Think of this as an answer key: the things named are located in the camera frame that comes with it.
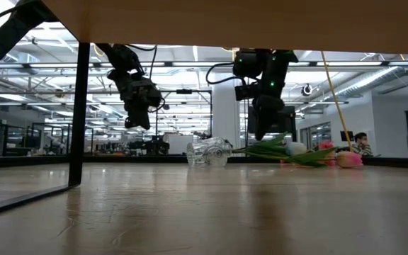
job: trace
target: security camera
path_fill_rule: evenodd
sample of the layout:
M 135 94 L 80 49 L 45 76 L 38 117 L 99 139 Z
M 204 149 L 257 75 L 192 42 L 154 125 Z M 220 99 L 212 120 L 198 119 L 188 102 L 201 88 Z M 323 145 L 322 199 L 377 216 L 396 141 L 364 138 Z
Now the security camera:
M 306 86 L 302 87 L 302 95 L 303 96 L 311 96 L 312 93 L 312 87 L 309 84 L 306 84 Z

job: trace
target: metal frame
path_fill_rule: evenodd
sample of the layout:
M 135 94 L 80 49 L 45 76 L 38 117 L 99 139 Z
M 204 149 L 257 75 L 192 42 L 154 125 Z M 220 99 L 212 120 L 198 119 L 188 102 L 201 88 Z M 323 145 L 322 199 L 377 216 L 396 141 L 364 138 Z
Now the metal frame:
M 69 181 L 67 185 L 49 188 L 44 191 L 38 191 L 17 198 L 8 199 L 0 202 L 0 212 L 25 205 L 48 196 L 54 196 L 70 188 L 81 184 L 81 175 L 83 170 L 83 151 L 84 151 L 84 131 L 86 118 L 86 93 L 88 86 L 89 72 L 89 51 L 90 43 L 79 43 L 78 49 L 78 70 L 76 71 L 74 117 L 72 121 L 72 145 L 70 156 L 66 157 L 69 162 Z
M 52 131 L 51 131 L 51 133 L 53 133 L 53 130 L 54 129 L 61 129 L 61 141 L 64 139 L 64 131 L 67 129 L 67 146 L 66 146 L 66 155 L 68 155 L 69 154 L 69 141 L 70 141 L 70 126 L 72 126 L 73 124 L 70 124 L 70 123 L 58 123 L 58 124 L 63 124 L 63 125 L 67 125 L 67 128 L 66 127 L 55 127 L 55 126 L 52 126 L 52 124 L 55 124 L 55 123 L 33 123 L 31 126 L 32 126 L 32 129 L 34 129 L 34 127 L 36 126 L 36 125 L 41 125 L 41 126 L 44 126 L 44 127 L 49 127 L 49 128 L 52 128 Z M 84 128 L 85 130 L 91 130 L 91 153 L 94 153 L 94 149 L 93 149 L 93 143 L 94 143 L 94 129 L 92 128 L 92 127 L 85 127 Z

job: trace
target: white column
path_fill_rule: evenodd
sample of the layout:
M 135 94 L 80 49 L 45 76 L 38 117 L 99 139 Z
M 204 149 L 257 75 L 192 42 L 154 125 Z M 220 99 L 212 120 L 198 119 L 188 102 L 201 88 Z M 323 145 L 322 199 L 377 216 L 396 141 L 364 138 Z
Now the white column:
M 212 136 L 228 140 L 234 148 L 240 148 L 240 107 L 235 101 L 234 86 L 237 81 L 212 85 L 213 122 Z

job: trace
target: ceiling pipe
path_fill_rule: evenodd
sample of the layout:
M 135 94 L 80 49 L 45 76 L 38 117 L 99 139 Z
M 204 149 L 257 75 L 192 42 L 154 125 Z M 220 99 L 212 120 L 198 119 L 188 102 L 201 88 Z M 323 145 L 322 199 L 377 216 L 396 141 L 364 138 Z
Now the ceiling pipe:
M 398 77 L 403 77 L 407 73 L 404 67 L 387 67 L 376 72 L 360 74 L 349 81 L 334 84 L 335 94 L 338 97 L 351 97 L 360 95 L 366 91 L 374 89 L 377 86 L 393 81 Z M 318 101 L 333 100 L 331 92 L 316 96 L 313 99 Z

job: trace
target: pink tulip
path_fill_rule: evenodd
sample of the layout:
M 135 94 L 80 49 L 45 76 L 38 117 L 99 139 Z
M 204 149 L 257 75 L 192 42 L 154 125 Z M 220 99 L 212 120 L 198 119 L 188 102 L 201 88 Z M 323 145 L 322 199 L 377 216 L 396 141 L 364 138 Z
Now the pink tulip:
M 333 148 L 333 142 L 331 140 L 324 140 L 319 144 L 319 150 L 330 149 Z M 325 156 L 325 159 L 334 159 L 336 156 L 335 152 L 330 152 Z M 325 160 L 321 161 L 320 163 L 326 164 L 327 166 L 335 166 L 336 162 L 334 160 Z
M 319 144 L 319 150 L 330 149 L 333 148 L 333 142 L 330 140 L 325 140 Z
M 361 155 L 353 152 L 339 152 L 336 162 L 342 168 L 363 166 Z

